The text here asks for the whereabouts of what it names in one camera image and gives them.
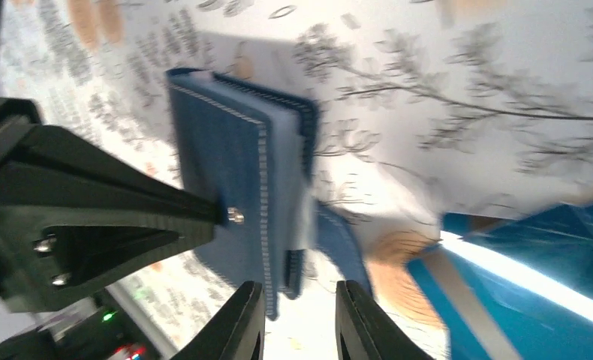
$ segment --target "table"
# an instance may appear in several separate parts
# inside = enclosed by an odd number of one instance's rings
[[[166,69],[316,99],[318,197],[356,224],[366,254],[391,233],[435,237],[445,211],[516,218],[593,194],[593,0],[10,0],[3,24],[5,95],[177,187]],[[268,359],[335,355],[341,275],[321,253],[309,264],[303,297],[267,325]],[[121,283],[177,347],[233,292],[192,253]],[[445,331],[391,310],[392,296],[379,301],[445,357]]]

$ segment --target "silver screw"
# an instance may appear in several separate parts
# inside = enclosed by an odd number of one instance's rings
[[[237,225],[243,224],[243,214],[237,208],[228,208],[228,221]]]
[[[56,237],[54,235],[49,235],[46,239],[38,241],[34,246],[34,250],[38,253],[50,253],[55,242]]]
[[[60,274],[60,275],[56,275],[53,277],[53,279],[51,280],[51,283],[53,284],[53,286],[55,287],[63,287],[64,285],[67,284],[67,282],[69,281],[69,278],[71,276],[69,274]]]

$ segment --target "green led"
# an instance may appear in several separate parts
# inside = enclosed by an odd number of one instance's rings
[[[102,317],[102,321],[109,321],[109,320],[111,320],[115,314],[116,314],[116,313],[106,313],[106,314],[105,314],[105,315]]]

